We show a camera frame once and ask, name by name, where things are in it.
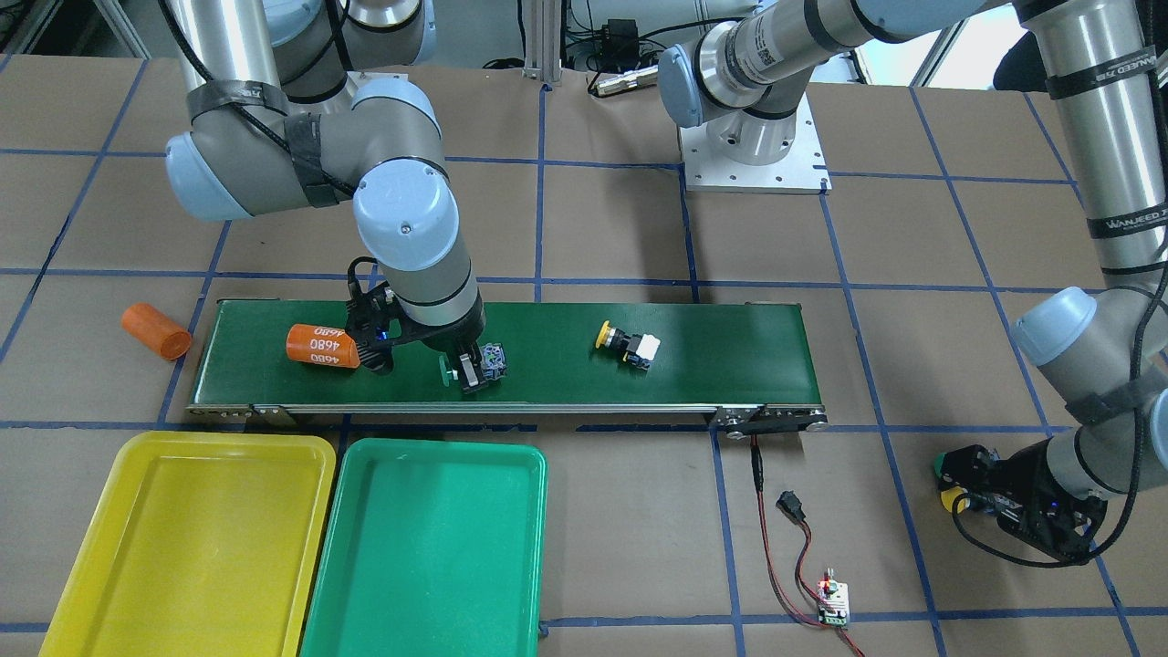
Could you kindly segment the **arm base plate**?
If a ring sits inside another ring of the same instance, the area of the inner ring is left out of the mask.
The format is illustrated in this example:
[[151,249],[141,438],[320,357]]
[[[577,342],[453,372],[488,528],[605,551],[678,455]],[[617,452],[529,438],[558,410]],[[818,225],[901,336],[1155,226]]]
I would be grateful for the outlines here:
[[684,186],[705,193],[821,194],[829,166],[804,95],[781,120],[738,112],[677,130]]

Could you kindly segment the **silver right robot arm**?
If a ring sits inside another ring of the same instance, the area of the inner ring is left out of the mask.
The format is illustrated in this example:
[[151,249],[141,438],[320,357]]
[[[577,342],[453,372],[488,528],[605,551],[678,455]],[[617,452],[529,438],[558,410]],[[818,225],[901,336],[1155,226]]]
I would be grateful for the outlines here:
[[346,330],[367,369],[420,341],[464,390],[498,375],[484,357],[484,297],[443,160],[433,104],[406,78],[434,44],[430,1],[162,1],[186,62],[192,127],[172,137],[172,191],[207,221],[350,203],[364,262],[348,274]]

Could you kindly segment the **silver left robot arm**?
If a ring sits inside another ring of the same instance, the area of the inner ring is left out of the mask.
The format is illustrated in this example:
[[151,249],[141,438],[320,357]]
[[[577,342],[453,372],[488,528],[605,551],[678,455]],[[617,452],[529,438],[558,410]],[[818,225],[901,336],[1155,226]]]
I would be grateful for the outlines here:
[[512,70],[456,101],[456,191],[487,300],[802,307],[837,426],[1073,419],[1008,324],[1104,288],[1069,139],[1038,94],[809,87],[830,191],[694,191],[658,92]]

